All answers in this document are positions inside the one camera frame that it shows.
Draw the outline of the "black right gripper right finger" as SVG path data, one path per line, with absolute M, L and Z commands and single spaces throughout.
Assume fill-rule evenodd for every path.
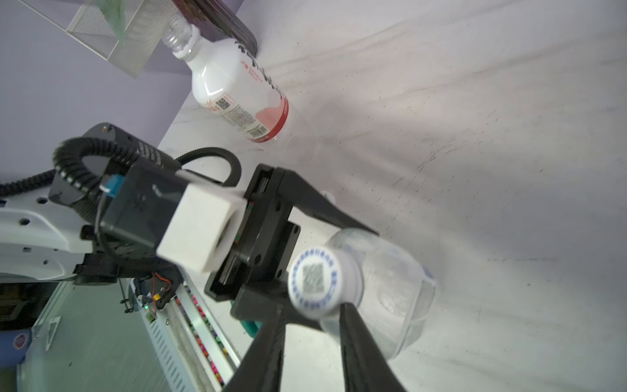
M 340 308 L 341 357 L 347 392 L 405 392 L 355 305 Z

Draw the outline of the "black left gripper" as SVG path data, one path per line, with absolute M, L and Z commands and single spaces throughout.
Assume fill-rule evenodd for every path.
M 232 317 L 264 323 L 281 310 L 285 324 L 321 331 L 292 305 L 287 284 L 273 281 L 286 266 L 284 252 L 296 234 L 288 218 L 293 207 L 340 229 L 375 230 L 342 212 L 294 171 L 265 164 L 256 167 L 244 194 L 243 222 L 224 263 L 209 275 L 204 293 L 216 302 L 233 300 Z

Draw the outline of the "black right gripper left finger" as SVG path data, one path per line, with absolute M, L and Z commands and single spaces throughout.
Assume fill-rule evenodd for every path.
M 285 335 L 284 311 L 279 307 L 264 321 L 240 366 L 223 391 L 280 391 Z

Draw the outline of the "white blue bottle cap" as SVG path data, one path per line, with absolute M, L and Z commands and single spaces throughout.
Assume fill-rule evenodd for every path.
M 364 282 L 359 263 L 349 253 L 318 246 L 295 259 L 287 288 L 292 305 L 301 315 L 321 320 L 338 312 L 343 303 L 358 305 Z

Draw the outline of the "clear small water bottle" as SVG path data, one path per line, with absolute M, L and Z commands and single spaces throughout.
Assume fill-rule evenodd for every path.
M 364 289 L 358 312 L 383 356 L 396 358 L 423 332 L 436 294 L 434 277 L 408 251 L 365 230 L 341 230 L 327 246 L 359 264 Z

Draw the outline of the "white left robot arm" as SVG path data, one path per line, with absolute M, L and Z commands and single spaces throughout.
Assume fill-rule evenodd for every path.
M 362 229 L 294 171 L 261 164 L 238 194 L 242 166 L 230 151 L 173 158 L 108 122 L 62 142 L 52 162 L 1 187 L 3 274 L 80 285 L 152 279 L 162 309 L 194 270 L 239 321 L 264 323 L 280 307 L 289 323 L 316 329 L 288 299 L 300 235 L 290 214 Z

